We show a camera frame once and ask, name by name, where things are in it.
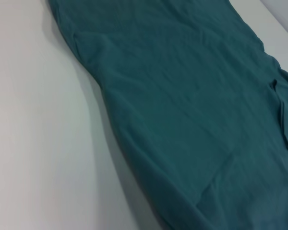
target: teal dress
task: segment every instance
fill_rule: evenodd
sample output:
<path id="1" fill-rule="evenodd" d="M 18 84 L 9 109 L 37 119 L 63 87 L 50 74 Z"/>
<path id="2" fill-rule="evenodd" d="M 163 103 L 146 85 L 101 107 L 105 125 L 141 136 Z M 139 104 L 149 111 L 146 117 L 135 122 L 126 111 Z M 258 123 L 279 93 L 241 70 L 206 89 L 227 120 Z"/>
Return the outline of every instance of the teal dress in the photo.
<path id="1" fill-rule="evenodd" d="M 288 73 L 228 0 L 49 3 L 170 229 L 288 230 Z"/>

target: white surface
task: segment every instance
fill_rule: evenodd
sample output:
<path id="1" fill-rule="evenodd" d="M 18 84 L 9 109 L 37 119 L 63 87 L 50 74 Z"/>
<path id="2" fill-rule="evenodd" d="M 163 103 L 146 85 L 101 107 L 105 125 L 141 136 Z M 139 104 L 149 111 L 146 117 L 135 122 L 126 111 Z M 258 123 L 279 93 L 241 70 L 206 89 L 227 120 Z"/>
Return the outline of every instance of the white surface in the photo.
<path id="1" fill-rule="evenodd" d="M 159 229 L 45 0 L 0 0 L 0 230 Z M 232 0 L 288 71 L 288 34 Z"/>
<path id="2" fill-rule="evenodd" d="M 262 2 L 288 31 L 288 0 L 262 0 Z"/>

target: teal garment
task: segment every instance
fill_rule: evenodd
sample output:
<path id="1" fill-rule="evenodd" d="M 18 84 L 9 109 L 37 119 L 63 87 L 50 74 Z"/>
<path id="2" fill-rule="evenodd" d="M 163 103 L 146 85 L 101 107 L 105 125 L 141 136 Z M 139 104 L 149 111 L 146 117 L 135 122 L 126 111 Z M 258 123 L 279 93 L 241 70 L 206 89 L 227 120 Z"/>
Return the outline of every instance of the teal garment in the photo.
<path id="1" fill-rule="evenodd" d="M 49 0 L 173 230 L 288 230 L 288 73 L 228 0 Z"/>

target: teal shirt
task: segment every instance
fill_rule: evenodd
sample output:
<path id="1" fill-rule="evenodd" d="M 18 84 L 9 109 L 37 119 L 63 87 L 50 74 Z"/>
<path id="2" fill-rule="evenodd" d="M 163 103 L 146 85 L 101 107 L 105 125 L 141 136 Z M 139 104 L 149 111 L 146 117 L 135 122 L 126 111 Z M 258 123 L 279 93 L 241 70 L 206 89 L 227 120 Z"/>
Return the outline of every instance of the teal shirt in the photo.
<path id="1" fill-rule="evenodd" d="M 49 0 L 173 230 L 288 230 L 288 73 L 228 0 Z"/>

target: teal fabric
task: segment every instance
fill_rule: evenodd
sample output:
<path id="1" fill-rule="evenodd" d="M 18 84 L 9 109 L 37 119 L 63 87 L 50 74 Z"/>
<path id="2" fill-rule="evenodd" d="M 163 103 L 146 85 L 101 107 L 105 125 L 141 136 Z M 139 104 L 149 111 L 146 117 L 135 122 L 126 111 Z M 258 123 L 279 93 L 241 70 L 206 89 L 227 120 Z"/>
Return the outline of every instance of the teal fabric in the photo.
<path id="1" fill-rule="evenodd" d="M 49 0 L 173 230 L 288 230 L 288 73 L 228 0 Z"/>

